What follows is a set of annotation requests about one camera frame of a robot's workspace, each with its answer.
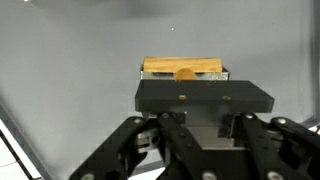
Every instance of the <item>gray surface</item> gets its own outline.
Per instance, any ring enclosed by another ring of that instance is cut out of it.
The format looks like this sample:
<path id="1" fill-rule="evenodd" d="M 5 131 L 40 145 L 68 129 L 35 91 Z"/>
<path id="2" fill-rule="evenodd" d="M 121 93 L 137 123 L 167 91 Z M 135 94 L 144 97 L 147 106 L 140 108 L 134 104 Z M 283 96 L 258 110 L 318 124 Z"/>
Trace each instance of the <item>gray surface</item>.
<path id="1" fill-rule="evenodd" d="M 276 98 L 272 116 L 300 122 L 313 114 L 312 2 L 1 0 L 0 97 L 54 179 L 137 114 L 144 56 L 220 57 Z"/>

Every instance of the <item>light wood block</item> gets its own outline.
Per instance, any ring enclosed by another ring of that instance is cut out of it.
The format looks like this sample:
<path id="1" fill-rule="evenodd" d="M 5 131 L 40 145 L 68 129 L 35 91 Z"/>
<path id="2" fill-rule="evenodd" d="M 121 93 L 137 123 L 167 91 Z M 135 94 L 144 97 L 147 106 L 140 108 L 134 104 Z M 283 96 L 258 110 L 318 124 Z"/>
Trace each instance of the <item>light wood block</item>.
<path id="1" fill-rule="evenodd" d="M 222 72 L 222 63 L 219 58 L 192 58 L 192 57 L 146 57 L 143 71 L 175 73 L 181 69 L 190 69 L 197 72 Z"/>

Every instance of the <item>gray tabletop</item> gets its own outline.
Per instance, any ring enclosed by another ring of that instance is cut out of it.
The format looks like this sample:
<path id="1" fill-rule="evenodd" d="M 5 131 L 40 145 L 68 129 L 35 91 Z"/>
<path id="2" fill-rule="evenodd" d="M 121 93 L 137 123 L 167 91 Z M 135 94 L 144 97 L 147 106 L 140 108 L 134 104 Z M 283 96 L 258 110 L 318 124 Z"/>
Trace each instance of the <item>gray tabletop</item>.
<path id="1" fill-rule="evenodd" d="M 311 0 L 0 1 L 0 97 L 53 179 L 134 111 L 145 56 L 219 57 L 232 79 L 313 112 Z M 159 160 L 149 157 L 146 163 Z"/>

